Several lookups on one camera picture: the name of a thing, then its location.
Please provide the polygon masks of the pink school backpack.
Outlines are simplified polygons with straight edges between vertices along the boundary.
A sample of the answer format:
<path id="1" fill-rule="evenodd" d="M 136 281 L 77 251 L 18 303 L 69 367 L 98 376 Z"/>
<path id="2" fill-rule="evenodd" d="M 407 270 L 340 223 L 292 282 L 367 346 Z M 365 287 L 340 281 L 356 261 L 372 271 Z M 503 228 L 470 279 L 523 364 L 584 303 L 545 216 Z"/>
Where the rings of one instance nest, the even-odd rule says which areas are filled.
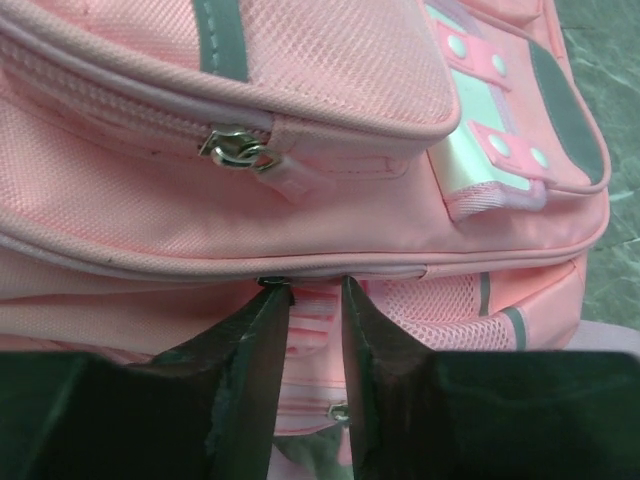
<path id="1" fill-rule="evenodd" d="M 263 479 L 354 475 L 342 282 L 435 351 L 582 318 L 611 162 L 551 1 L 5 1 L 1 356 L 145 363 L 294 297 Z"/>

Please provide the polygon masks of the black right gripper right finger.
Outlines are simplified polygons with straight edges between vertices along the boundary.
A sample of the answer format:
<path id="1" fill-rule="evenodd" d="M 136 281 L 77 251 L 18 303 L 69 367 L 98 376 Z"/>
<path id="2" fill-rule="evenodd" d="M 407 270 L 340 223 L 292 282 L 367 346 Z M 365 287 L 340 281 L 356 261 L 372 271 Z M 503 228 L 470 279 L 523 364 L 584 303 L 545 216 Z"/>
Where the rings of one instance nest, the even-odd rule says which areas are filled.
<path id="1" fill-rule="evenodd" d="M 342 282 L 358 479 L 635 479 L 639 362 L 626 353 L 435 351 Z"/>

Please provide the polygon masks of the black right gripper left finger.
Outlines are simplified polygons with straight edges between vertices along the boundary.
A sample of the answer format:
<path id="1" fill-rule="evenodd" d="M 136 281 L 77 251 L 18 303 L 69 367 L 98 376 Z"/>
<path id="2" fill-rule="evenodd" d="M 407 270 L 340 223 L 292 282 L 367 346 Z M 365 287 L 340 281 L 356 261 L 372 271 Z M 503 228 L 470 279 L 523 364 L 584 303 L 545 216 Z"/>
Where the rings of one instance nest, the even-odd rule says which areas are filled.
<path id="1" fill-rule="evenodd" d="M 1 356 L 5 479 L 263 479 L 294 297 L 265 279 L 242 308 L 145 363 Z"/>

